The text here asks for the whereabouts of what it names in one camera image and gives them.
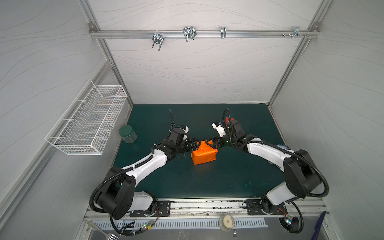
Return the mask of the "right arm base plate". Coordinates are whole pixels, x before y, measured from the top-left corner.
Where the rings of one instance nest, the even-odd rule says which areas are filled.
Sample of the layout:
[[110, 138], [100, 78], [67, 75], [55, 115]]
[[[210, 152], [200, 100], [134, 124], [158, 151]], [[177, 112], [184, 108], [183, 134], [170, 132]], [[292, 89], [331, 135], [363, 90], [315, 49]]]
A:
[[288, 215], [288, 211], [284, 204], [275, 206], [267, 199], [247, 199], [242, 203], [241, 208], [246, 210], [247, 214], [250, 216]]

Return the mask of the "orange wrapping paper sheet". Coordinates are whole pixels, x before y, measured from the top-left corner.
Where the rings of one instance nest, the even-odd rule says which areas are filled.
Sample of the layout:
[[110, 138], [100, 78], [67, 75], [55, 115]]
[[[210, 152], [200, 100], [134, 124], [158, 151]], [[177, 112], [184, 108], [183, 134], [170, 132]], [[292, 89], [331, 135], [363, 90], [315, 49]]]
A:
[[218, 149], [213, 149], [206, 145], [206, 141], [202, 141], [197, 151], [192, 151], [191, 157], [194, 165], [205, 164], [216, 159]]

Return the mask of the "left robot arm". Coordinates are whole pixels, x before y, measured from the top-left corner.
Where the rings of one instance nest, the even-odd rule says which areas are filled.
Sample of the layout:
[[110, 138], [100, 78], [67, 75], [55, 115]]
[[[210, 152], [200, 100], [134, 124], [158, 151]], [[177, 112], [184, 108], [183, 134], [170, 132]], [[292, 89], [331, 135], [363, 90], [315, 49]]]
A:
[[155, 170], [165, 166], [177, 155], [196, 151], [201, 141], [189, 139], [188, 128], [174, 128], [151, 152], [141, 160], [123, 167], [112, 167], [105, 179], [95, 188], [89, 200], [90, 208], [97, 213], [107, 213], [119, 220], [130, 212], [152, 215], [157, 205], [156, 198], [146, 192], [137, 192], [137, 185]]

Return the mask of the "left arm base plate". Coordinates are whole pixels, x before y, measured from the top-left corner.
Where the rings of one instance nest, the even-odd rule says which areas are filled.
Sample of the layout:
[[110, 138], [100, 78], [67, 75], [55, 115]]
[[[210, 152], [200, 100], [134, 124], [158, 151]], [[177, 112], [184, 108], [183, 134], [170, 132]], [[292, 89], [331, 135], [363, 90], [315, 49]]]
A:
[[171, 210], [171, 202], [170, 201], [158, 201], [154, 200], [153, 203], [150, 204], [147, 210], [135, 210], [130, 211], [130, 217], [169, 217]]

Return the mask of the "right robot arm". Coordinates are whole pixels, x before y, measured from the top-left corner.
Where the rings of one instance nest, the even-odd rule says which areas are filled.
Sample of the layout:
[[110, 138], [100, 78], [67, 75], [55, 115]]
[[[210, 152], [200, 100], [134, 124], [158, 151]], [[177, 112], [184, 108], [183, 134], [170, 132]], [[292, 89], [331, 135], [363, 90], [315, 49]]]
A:
[[212, 138], [209, 146], [231, 146], [267, 160], [284, 173], [284, 182], [262, 196], [260, 205], [265, 209], [271, 211], [282, 203], [306, 197], [323, 198], [329, 194], [329, 183], [308, 152], [293, 151], [265, 142], [254, 135], [247, 135], [237, 120], [216, 121], [212, 127], [219, 135]]

